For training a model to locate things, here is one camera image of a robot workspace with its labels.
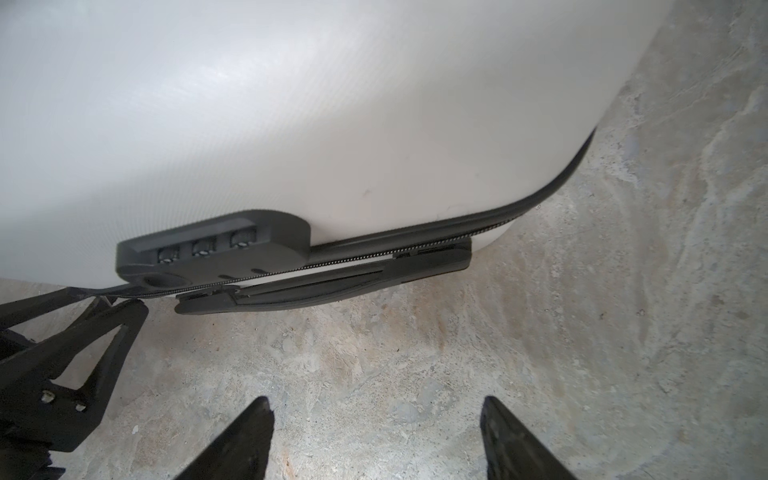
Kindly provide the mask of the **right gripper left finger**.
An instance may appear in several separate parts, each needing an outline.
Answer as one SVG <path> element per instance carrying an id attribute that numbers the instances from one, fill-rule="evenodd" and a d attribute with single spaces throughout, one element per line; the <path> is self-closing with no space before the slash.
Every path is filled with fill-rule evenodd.
<path id="1" fill-rule="evenodd" d="M 264 480 L 274 425 L 268 398 L 256 398 L 176 479 Z"/>

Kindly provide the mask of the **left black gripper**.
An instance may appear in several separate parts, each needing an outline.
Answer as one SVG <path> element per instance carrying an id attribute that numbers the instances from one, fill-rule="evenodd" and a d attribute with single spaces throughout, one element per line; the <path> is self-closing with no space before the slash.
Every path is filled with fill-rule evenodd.
<path id="1" fill-rule="evenodd" d="M 1 305 L 1 328 L 92 299 L 63 331 L 34 343 L 14 331 L 1 333 L 1 477 L 59 479 L 51 453 L 72 452 L 96 429 L 148 308 L 129 300 L 67 287 Z M 83 350 L 110 335 L 110 344 L 83 384 L 55 383 Z"/>

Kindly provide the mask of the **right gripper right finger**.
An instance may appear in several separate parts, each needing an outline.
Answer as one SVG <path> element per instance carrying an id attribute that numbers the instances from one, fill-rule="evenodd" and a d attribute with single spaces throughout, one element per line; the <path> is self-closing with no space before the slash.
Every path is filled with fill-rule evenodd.
<path id="1" fill-rule="evenodd" d="M 496 397 L 484 399 L 480 429 L 488 480 L 562 479 L 576 477 Z"/>

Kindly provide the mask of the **black white suitcase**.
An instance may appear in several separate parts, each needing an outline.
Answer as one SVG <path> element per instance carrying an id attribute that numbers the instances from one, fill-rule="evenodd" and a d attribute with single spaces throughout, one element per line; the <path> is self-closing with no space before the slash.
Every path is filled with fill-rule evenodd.
<path id="1" fill-rule="evenodd" d="M 5 1 L 1 275 L 182 314 L 465 268 L 556 192 L 668 1 Z"/>

